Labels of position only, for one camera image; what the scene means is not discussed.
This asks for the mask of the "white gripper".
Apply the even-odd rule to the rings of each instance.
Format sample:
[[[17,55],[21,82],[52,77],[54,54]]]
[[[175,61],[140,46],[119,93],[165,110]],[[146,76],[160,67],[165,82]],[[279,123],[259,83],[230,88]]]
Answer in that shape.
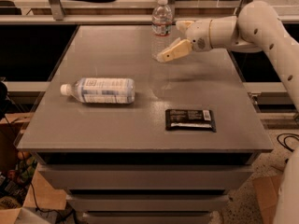
[[[187,56],[192,50],[210,51],[210,23],[211,19],[176,21],[176,28],[183,34],[186,33],[187,39],[177,38],[169,47],[158,53],[157,61],[167,63]]]

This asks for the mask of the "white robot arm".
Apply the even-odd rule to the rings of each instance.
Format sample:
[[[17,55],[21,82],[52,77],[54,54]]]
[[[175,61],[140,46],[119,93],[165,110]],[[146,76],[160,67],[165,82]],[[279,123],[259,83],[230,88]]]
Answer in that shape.
[[[185,37],[158,53],[161,63],[185,57],[192,51],[212,49],[262,51],[299,111],[299,44],[283,26],[276,11],[264,1],[245,5],[236,16],[177,21]]]

